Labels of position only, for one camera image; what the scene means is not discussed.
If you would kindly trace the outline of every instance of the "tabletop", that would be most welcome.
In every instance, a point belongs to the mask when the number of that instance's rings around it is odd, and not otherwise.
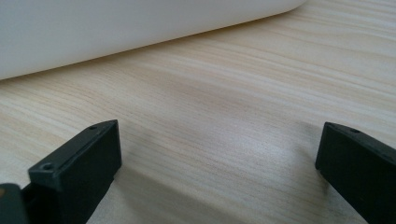
[[[0,81],[0,180],[117,119],[89,223],[365,223],[315,169],[325,121],[396,147],[396,2],[278,16]]]

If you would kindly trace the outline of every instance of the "black plastic part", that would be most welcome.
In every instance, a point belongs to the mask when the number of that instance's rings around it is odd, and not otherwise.
[[[29,223],[21,195],[21,189],[18,185],[0,185],[0,223]]]
[[[396,223],[396,150],[326,122],[316,168],[369,223]]]
[[[15,193],[28,223],[86,223],[105,196],[121,167],[116,120],[95,124],[66,142],[29,169],[31,183]],[[10,201],[3,202],[9,212]],[[0,223],[21,223],[17,219]]]

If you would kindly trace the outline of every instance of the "wood grain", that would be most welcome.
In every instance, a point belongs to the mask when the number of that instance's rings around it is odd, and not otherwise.
[[[89,223],[365,223],[315,170],[332,121],[396,147],[396,2],[271,18],[0,81],[0,180],[118,119]]]

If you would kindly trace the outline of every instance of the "white object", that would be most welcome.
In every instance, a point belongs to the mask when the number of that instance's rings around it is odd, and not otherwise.
[[[257,20],[304,1],[2,1],[0,79]]]

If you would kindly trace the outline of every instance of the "wooden table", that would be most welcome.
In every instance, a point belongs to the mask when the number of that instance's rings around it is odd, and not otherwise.
[[[283,15],[0,81],[0,180],[117,119],[89,223],[364,223],[315,170],[322,125],[396,147],[396,2]]]

